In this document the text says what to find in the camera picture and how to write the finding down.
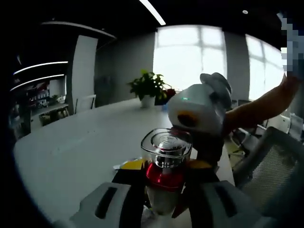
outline yellow object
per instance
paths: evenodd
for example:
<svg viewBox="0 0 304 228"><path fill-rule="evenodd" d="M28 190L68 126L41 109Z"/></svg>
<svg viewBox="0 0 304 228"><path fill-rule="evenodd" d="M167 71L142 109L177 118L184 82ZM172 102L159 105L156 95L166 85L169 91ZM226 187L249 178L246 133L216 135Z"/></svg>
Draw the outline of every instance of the yellow object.
<svg viewBox="0 0 304 228"><path fill-rule="evenodd" d="M125 165L121 167L121 169L125 170L140 170L142 168L143 159L135 160L135 161L129 161ZM201 160L190 160L189 167L192 169L207 169L212 168L211 165L209 165L205 161Z"/></svg>
<svg viewBox="0 0 304 228"><path fill-rule="evenodd" d="M209 163L202 161L202 160L190 160L189 167L192 169L208 169L212 168Z"/></svg>
<svg viewBox="0 0 304 228"><path fill-rule="evenodd" d="M125 170L140 170L142 168L142 162L143 159L138 159L135 161L128 161L126 164L124 164L121 169Z"/></svg>

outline ceiling light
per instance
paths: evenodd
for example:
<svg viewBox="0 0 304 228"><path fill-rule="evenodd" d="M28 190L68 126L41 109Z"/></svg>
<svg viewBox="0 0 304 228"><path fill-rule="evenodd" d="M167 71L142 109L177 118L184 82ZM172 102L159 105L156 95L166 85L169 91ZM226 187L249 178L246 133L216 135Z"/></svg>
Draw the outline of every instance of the ceiling light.
<svg viewBox="0 0 304 228"><path fill-rule="evenodd" d="M104 32L102 30L95 29L95 28L92 28L92 27L89 27L89 26L86 26L86 25L80 25L80 24L72 23L72 22L66 22L66 21L46 21L46 22L42 22L41 24L42 25L68 25L68 26L74 26L74 27L79 27L79 28L91 30L91 31L94 31L94 32L98 32L98 33L101 33L101 34L104 34L106 36L109 36L109 37L112 37L112 38L116 39L115 36L113 36L113 35L111 35L111 34L109 34L107 32Z"/></svg>
<svg viewBox="0 0 304 228"><path fill-rule="evenodd" d="M38 65L33 65L33 66L30 66L30 67L26 67L26 68L23 68L21 70L18 70L16 71L13 75L17 74L17 73L20 73L24 70L27 70L27 69L31 69L31 68L34 68L34 67L39 67L39 66L44 66L44 65L51 65L51 64L60 64L60 63L68 63L68 61L63 61L63 62L52 62L52 63L42 63L42 64L38 64Z"/></svg>
<svg viewBox="0 0 304 228"><path fill-rule="evenodd" d="M28 83L31 83L31 82L36 82L36 81L39 81L39 80L42 80L42 79L47 79L47 78L52 78L52 77L61 77L61 76L64 76L64 74L61 74L61 75L52 75L52 76L47 76L47 77L41 77L41 78L37 78L37 79L34 79L34 80L31 80L31 81L28 81L28 82L25 82L25 83L22 83L14 88L12 88L10 91L14 90L14 89L17 89L18 87L20 86L24 86Z"/></svg>
<svg viewBox="0 0 304 228"><path fill-rule="evenodd" d="M156 9L151 5L151 3L148 0L139 0L147 9L150 11L150 13L157 19L157 21L160 23L160 25L165 25L166 22L162 19L160 14L156 11Z"/></svg>

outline gray wall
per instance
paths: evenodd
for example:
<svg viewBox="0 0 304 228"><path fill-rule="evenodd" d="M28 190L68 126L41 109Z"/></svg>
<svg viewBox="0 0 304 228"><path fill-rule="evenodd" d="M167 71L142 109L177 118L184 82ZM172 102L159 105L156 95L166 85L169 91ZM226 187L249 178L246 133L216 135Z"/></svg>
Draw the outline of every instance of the gray wall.
<svg viewBox="0 0 304 228"><path fill-rule="evenodd" d="M248 100L250 86L249 54L245 35L224 32L227 79L232 99ZM134 97L126 83L140 77L141 69L153 69L155 34L119 40L97 51L95 64L96 105L101 106ZM304 85L297 93L290 112L304 116Z"/></svg>
<svg viewBox="0 0 304 228"><path fill-rule="evenodd" d="M49 96L53 95L64 96L65 94L65 79L51 80L49 82Z"/></svg>
<svg viewBox="0 0 304 228"><path fill-rule="evenodd" d="M155 33L150 33L118 40L97 51L95 64L97 106L134 98L134 94L130 94L127 83L140 77L141 69L153 70L154 42Z"/></svg>
<svg viewBox="0 0 304 228"><path fill-rule="evenodd" d="M248 100L250 85L249 54L245 35L224 32L227 55L227 80L233 100Z"/></svg>

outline mesh chair back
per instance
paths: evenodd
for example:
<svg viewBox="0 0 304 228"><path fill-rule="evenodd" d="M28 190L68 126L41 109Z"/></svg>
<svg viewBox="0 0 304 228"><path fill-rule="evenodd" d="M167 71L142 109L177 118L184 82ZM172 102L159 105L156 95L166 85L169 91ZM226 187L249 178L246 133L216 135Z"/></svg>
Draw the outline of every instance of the mesh chair back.
<svg viewBox="0 0 304 228"><path fill-rule="evenodd" d="M304 190L304 147L270 127L237 170L236 185L266 216L280 218Z"/></svg>

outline green leaves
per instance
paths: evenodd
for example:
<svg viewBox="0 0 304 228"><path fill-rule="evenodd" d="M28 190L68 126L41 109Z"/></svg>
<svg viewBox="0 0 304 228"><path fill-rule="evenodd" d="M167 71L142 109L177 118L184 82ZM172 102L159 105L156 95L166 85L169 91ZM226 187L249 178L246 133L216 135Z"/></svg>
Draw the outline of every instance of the green leaves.
<svg viewBox="0 0 304 228"><path fill-rule="evenodd" d="M142 76L140 78L136 78L127 83L131 87L130 93L135 93L140 100L142 100L145 95L166 99L167 95L163 91L163 85L166 84L161 78L163 75L156 75L153 72L148 72L146 70L141 70L141 73Z"/></svg>

